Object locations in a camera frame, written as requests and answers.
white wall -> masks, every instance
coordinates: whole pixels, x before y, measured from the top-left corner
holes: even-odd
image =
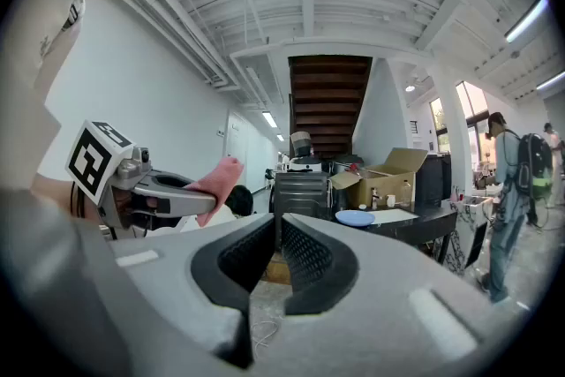
[[[278,150],[275,144],[262,135],[252,124],[247,128],[247,161],[245,185],[251,192],[265,187],[265,170],[276,170]]]
[[[418,122],[418,136],[421,141],[412,139],[413,147],[425,149],[431,153],[438,152],[438,138],[435,133],[435,125],[433,124],[432,109],[428,102],[424,102],[418,106],[412,106],[408,109],[408,117],[410,121]],[[430,150],[429,143],[432,142],[433,150]]]
[[[486,105],[489,113],[500,112],[508,128],[522,136],[535,132],[541,134],[544,124],[547,123],[547,110],[544,102],[537,96],[527,102],[521,102],[516,109],[485,92]]]
[[[551,126],[561,138],[565,137],[565,91],[546,98],[544,104]]]
[[[46,104],[62,128],[40,173],[66,180],[64,162],[85,119],[108,121],[149,147],[157,169],[203,177],[223,156],[223,138],[216,132],[225,130],[235,107],[119,0],[87,0],[79,39]],[[245,171],[254,175],[254,164],[248,161]],[[264,162],[257,165],[256,171],[265,171]]]
[[[411,147],[410,124],[401,88],[386,60],[379,60],[367,84],[355,132],[353,153],[367,165],[384,163],[393,147]]]

table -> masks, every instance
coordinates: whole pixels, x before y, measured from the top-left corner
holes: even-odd
[[[465,269],[475,262],[485,240],[488,221],[493,212],[493,199],[464,197],[463,201],[444,200],[441,205],[457,215],[456,230],[450,240],[436,239],[434,253],[447,251],[445,267],[463,276]]]
[[[408,245],[421,245],[443,239],[437,261],[443,264],[448,252],[449,239],[456,229],[457,212],[448,207],[414,206],[410,207],[382,207],[384,209],[402,209],[418,217],[400,222],[387,222],[380,225],[374,224],[364,228],[352,228],[364,233],[378,234],[387,238],[400,240]]]

white column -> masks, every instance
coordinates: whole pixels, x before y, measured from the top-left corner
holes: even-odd
[[[447,66],[436,64],[429,69],[433,84],[441,99],[448,127],[449,147],[451,148],[451,184],[472,194],[471,145],[463,106],[459,101],[455,78]]]

jeans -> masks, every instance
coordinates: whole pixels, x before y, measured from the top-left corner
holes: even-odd
[[[491,237],[491,269],[488,276],[488,289],[493,303],[500,302],[508,296],[504,286],[504,276],[508,266],[509,255],[516,244],[520,228],[524,223],[524,215],[520,215],[515,222],[495,223]]]
[[[556,159],[554,159],[554,177],[552,181],[551,195],[549,197],[549,201],[547,202],[548,206],[563,204],[563,181],[561,180],[563,167],[555,161]]]

wooden stairs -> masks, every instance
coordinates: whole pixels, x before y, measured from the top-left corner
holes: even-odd
[[[371,62],[353,56],[290,58],[290,133],[309,132],[317,157],[351,153]]]

